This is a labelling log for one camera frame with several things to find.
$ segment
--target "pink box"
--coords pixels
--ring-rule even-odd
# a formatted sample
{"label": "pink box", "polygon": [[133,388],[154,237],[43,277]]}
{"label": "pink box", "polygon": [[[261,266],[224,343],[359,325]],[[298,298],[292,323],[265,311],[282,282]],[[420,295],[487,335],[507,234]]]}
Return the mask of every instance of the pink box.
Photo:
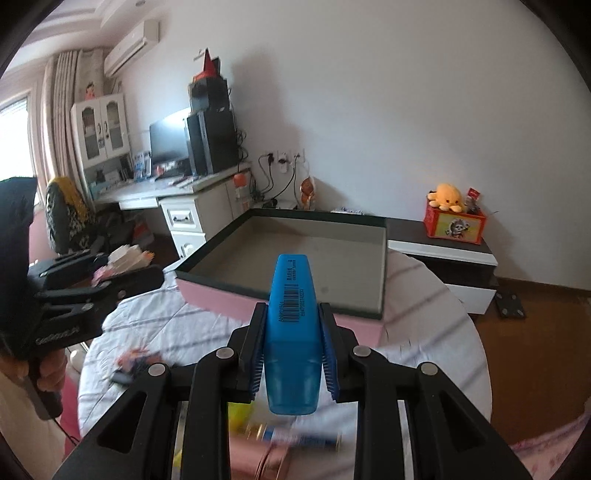
{"label": "pink box", "polygon": [[384,218],[342,213],[251,209],[176,269],[184,299],[249,322],[268,301],[280,254],[308,256],[316,300],[361,345],[379,344],[387,252]]}

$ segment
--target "finger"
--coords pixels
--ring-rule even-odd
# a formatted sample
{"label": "finger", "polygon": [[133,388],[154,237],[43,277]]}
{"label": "finger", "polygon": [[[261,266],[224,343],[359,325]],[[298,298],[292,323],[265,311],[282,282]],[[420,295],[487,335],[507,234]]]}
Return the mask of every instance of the finger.
{"label": "finger", "polygon": [[48,353],[39,365],[41,378],[49,377],[51,374],[66,368],[67,358],[64,350],[55,350]]}
{"label": "finger", "polygon": [[29,363],[12,356],[0,355],[0,372],[12,381],[22,380],[29,373]]}
{"label": "finger", "polygon": [[39,387],[39,390],[46,392],[60,391],[61,388],[64,386],[65,379],[65,372],[58,370],[56,372],[53,372],[51,375],[42,377],[39,380],[37,380],[37,387]]}

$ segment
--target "barcode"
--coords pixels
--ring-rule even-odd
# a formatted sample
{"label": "barcode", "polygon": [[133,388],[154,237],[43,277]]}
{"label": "barcode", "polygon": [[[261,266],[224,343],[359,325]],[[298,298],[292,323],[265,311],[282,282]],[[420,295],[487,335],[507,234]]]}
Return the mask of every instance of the barcode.
{"label": "barcode", "polygon": [[282,322],[300,320],[300,286],[297,283],[283,285],[283,303],[279,307],[279,319]]}

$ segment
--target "blue highlighter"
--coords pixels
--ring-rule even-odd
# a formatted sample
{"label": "blue highlighter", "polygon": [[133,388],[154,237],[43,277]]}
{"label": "blue highlighter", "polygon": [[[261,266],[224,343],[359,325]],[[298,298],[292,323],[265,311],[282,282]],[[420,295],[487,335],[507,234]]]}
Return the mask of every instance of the blue highlighter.
{"label": "blue highlighter", "polygon": [[278,415],[316,411],[322,337],[312,273],[305,255],[280,255],[271,285],[264,343],[270,410]]}

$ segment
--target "screw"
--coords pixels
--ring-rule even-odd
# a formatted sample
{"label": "screw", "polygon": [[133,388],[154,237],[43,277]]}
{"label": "screw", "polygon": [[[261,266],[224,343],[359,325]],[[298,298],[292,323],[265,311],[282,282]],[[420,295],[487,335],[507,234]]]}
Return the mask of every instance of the screw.
{"label": "screw", "polygon": [[226,358],[231,358],[234,355],[234,350],[232,350],[228,346],[223,346],[222,348],[217,349],[216,357],[220,358],[221,360],[225,360]]}
{"label": "screw", "polygon": [[431,362],[425,362],[421,365],[421,372],[432,377],[433,375],[437,375],[439,369],[437,368],[437,365],[432,364]]}
{"label": "screw", "polygon": [[355,356],[369,356],[371,353],[371,348],[365,345],[358,345],[353,347],[353,354]]}
{"label": "screw", "polygon": [[148,368],[148,373],[153,377],[159,377],[166,372],[166,367],[163,364],[154,364]]}

